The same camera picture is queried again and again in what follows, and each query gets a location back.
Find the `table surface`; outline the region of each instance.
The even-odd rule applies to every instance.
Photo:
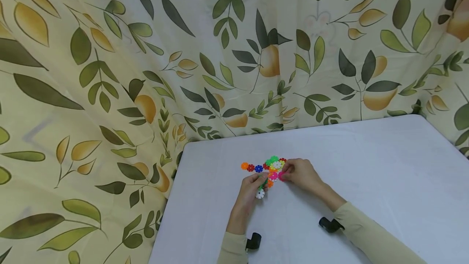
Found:
[[[216,263],[242,162],[309,159],[318,174],[425,261],[469,263],[469,161],[417,115],[189,143],[149,264]],[[256,203],[250,264],[368,264],[345,236],[318,226],[333,215],[278,181]]]

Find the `curtain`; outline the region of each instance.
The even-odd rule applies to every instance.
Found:
[[[0,264],[148,263],[187,141],[419,113],[469,155],[469,0],[0,2]]]

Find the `black clamp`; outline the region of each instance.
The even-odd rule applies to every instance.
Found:
[[[246,243],[246,250],[257,250],[261,245],[262,236],[259,233],[252,233],[251,239]]]
[[[320,226],[324,228],[328,233],[335,233],[340,228],[345,229],[339,221],[329,221],[326,217],[320,219]]]

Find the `beige sleeve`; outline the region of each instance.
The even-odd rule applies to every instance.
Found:
[[[225,233],[217,264],[247,264],[245,234]]]
[[[345,236],[373,264],[425,264],[416,253],[396,239],[351,203],[342,205],[334,217],[345,228]]]

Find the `person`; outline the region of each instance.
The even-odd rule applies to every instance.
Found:
[[[404,243],[382,226],[355,208],[324,183],[313,165],[305,159],[289,159],[283,166],[283,180],[291,182],[319,198],[334,212],[334,218],[344,227],[345,236],[370,259],[373,264],[425,264]],[[267,174],[253,174],[244,178],[237,200],[226,226],[217,264],[247,264],[246,230],[255,204],[257,189]]]

